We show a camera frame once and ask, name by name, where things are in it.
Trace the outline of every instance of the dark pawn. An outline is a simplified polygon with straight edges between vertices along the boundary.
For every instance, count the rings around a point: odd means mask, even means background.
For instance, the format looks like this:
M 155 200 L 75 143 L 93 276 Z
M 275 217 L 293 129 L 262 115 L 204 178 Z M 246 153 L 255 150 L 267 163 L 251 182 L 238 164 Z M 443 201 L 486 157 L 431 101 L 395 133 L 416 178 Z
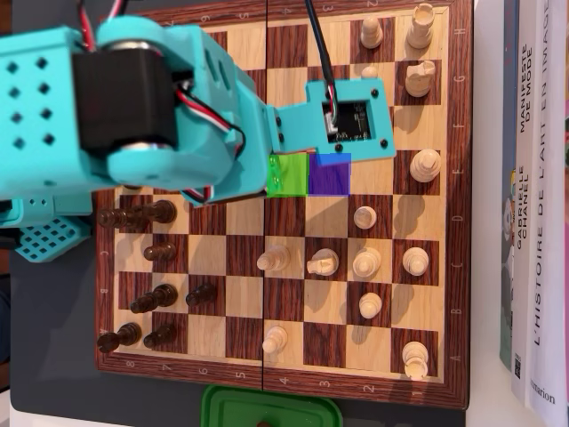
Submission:
M 163 325 L 144 337 L 144 346 L 149 349 L 154 349 L 160 344 L 174 341 L 175 337 L 176 330 L 174 329 L 174 325 Z
M 178 291 L 172 285 L 160 285 L 152 292 L 146 292 L 131 304 L 134 314 L 147 313 L 158 307 L 169 307 L 178 299 Z
M 170 242 L 158 243 L 144 250 L 144 257 L 149 261 L 168 261 L 174 256 L 176 256 L 176 246 Z
M 186 304 L 190 307 L 196 307 L 198 304 L 215 300 L 217 289 L 214 285 L 205 283 L 186 296 Z
M 118 349 L 119 345 L 133 345 L 142 336 L 140 326 L 136 323 L 127 323 L 122 325 L 118 332 L 110 332 L 103 334 L 97 340 L 97 346 L 101 353 L 110 353 Z

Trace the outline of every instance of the wooden chessboard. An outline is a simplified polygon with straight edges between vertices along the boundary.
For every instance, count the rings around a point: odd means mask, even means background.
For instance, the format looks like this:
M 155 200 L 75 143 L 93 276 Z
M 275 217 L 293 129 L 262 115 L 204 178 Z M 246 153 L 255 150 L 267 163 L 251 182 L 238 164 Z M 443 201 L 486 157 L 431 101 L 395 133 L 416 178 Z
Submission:
M 173 224 L 140 230 L 97 228 L 97 334 L 134 321 L 148 334 L 174 323 L 176 340 L 155 350 L 142 344 L 97 354 L 99 369 L 195 382 L 223 383 L 310 395 L 466 408 L 469 395 L 469 287 L 472 104 L 472 0 L 434 1 L 433 40 L 417 51 L 405 42 L 413 0 L 315 1 L 336 78 L 359 78 L 373 64 L 385 85 L 397 156 L 354 163 L 349 185 L 333 195 L 252 199 L 195 209 L 175 193 L 143 188 L 100 192 L 98 207 L 168 198 Z M 282 106 L 304 101 L 304 84 L 321 77 L 316 43 L 301 0 L 243 0 L 208 7 L 145 13 L 164 25 L 197 23 L 253 78 L 259 96 Z M 381 18 L 383 42 L 373 51 L 358 41 L 361 21 Z M 407 95 L 405 72 L 420 60 L 437 67 L 435 86 L 421 99 Z M 443 166 L 423 184 L 409 174 L 415 152 L 435 149 Z M 373 207 L 369 230 L 352 220 Z M 171 262 L 147 262 L 144 247 L 171 241 Z M 256 260 L 282 244 L 292 261 L 265 272 Z M 381 267 L 363 280 L 351 269 L 370 246 Z M 416 278 L 402 265 L 405 250 L 422 247 L 429 269 Z M 332 248 L 340 267 L 330 277 L 309 274 L 306 261 Z M 183 296 L 205 281 L 215 303 L 188 310 Z M 132 314 L 129 303 L 160 283 L 180 301 L 153 313 Z M 383 306 L 365 319 L 358 301 L 375 292 Z M 277 354 L 261 344 L 272 326 L 288 333 Z M 401 351 L 423 343 L 429 374 L 405 376 Z

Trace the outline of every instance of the white pawn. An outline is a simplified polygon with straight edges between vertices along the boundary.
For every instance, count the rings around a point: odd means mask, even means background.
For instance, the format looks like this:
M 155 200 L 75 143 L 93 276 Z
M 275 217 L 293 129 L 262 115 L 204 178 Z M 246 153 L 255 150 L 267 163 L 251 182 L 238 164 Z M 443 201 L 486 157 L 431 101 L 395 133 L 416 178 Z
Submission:
M 314 254 L 312 260 L 307 262 L 306 268 L 311 274 L 331 276 L 339 265 L 338 255 L 332 249 L 320 249 Z
M 420 247 L 407 249 L 403 254 L 403 268 L 409 274 L 422 276 L 429 266 L 429 256 Z
M 288 335 L 286 331 L 280 326 L 273 326 L 267 332 L 265 340 L 263 341 L 263 350 L 267 354 L 275 353 L 286 345 Z
M 405 374 L 414 381 L 422 380 L 429 373 L 429 352 L 420 342 L 408 342 L 402 352 Z
M 441 172 L 440 155 L 433 149 L 422 149 L 413 157 L 409 172 L 418 182 L 433 181 Z
M 383 40 L 383 30 L 377 18 L 365 18 L 362 24 L 360 41 L 367 49 L 375 49 Z
M 359 299 L 359 313 L 364 318 L 374 318 L 381 310 L 381 298 L 370 292 Z
M 407 76 L 405 78 L 407 93 L 414 98 L 425 96 L 429 93 L 435 81 L 435 73 L 435 63 L 431 60 L 425 60 L 419 65 L 407 67 Z
M 257 268 L 265 271 L 279 271 L 289 264 L 291 255 L 288 249 L 282 245 L 270 247 L 257 260 Z
M 352 268 L 356 276 L 369 278 L 381 265 L 381 255 L 372 247 L 365 247 L 357 252 L 356 258 L 352 263 Z
M 427 47 L 433 39 L 431 27 L 435 21 L 433 6 L 421 3 L 413 11 L 412 26 L 407 31 L 407 43 L 415 49 Z

